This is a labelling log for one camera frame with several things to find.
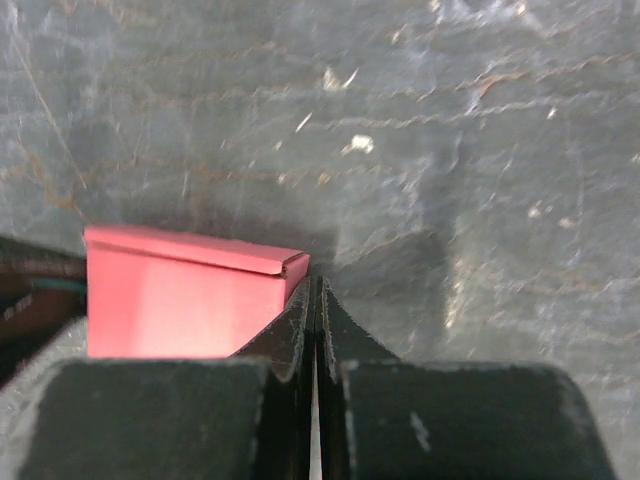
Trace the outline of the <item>pink paper box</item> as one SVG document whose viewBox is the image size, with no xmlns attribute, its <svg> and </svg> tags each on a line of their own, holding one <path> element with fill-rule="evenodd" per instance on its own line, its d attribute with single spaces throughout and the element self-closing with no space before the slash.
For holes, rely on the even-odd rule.
<svg viewBox="0 0 640 480">
<path fill-rule="evenodd" d="M 90 226 L 92 358 L 224 358 L 284 310 L 308 253 L 131 225 Z"/>
</svg>

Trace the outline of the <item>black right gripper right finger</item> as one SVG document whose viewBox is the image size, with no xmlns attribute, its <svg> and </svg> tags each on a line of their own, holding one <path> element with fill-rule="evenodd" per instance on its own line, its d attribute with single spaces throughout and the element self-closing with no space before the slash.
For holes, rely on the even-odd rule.
<svg viewBox="0 0 640 480">
<path fill-rule="evenodd" d="M 539 362 L 399 359 L 314 282 L 326 479 L 611 479 L 588 402 Z"/>
</svg>

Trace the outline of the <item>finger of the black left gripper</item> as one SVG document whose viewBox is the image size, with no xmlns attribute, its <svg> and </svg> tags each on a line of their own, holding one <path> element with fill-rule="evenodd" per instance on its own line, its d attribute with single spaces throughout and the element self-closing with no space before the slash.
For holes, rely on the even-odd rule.
<svg viewBox="0 0 640 480">
<path fill-rule="evenodd" d="M 86 314 L 86 259 L 1 237 L 1 383 Z"/>
</svg>

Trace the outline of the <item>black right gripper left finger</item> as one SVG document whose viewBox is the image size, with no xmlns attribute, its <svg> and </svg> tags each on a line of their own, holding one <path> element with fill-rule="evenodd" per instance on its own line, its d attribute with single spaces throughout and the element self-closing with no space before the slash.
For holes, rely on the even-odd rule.
<svg viewBox="0 0 640 480">
<path fill-rule="evenodd" d="M 233 356 L 53 364 L 1 445 L 5 479 L 305 479 L 313 283 Z"/>
</svg>

